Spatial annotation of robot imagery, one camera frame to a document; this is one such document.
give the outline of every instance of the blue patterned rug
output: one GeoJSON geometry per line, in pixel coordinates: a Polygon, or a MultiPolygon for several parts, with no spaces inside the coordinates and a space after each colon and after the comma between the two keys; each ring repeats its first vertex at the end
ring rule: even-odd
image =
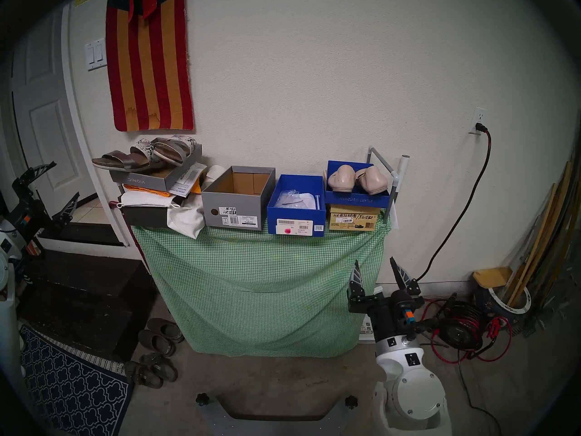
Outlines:
{"type": "Polygon", "coordinates": [[[115,436],[133,386],[124,376],[67,353],[22,325],[25,383],[39,414],[75,436],[115,436]]]}

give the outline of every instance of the door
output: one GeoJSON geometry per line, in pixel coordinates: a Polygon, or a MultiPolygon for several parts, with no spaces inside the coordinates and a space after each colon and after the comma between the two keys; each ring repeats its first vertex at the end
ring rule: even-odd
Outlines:
{"type": "Polygon", "coordinates": [[[34,182],[49,215],[78,191],[95,193],[74,132],[63,79],[62,9],[41,20],[18,43],[12,70],[12,97],[22,150],[29,167],[56,162],[34,182]]]}

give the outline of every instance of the flag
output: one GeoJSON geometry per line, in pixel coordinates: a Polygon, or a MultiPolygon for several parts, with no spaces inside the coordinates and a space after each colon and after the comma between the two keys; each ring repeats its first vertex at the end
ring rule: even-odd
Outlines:
{"type": "Polygon", "coordinates": [[[193,130],[185,0],[107,0],[105,37],[115,128],[193,130]]]}

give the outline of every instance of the gray shoe box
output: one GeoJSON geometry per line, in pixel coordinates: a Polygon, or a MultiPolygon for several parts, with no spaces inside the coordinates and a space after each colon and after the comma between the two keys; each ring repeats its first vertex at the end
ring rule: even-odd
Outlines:
{"type": "Polygon", "coordinates": [[[148,173],[129,173],[117,170],[109,170],[109,173],[115,183],[167,192],[179,177],[186,173],[192,164],[196,163],[201,156],[202,145],[196,144],[193,153],[186,158],[184,164],[180,167],[174,167],[168,164],[170,167],[148,173]]]}
{"type": "Polygon", "coordinates": [[[206,225],[261,231],[276,178],[273,167],[230,167],[202,191],[206,225]],[[264,184],[260,193],[249,193],[252,184],[254,190],[259,187],[257,183],[264,184]],[[235,188],[246,193],[236,193],[235,188]]]}

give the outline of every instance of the green gingham fabric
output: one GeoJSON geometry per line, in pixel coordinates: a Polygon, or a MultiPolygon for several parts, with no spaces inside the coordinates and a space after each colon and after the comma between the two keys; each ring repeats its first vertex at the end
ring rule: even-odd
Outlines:
{"type": "Polygon", "coordinates": [[[340,355],[359,340],[363,315],[347,311],[359,260],[372,294],[390,221],[375,231],[276,236],[206,226],[196,240],[133,227],[153,278],[196,352],[227,356],[340,355]]]}

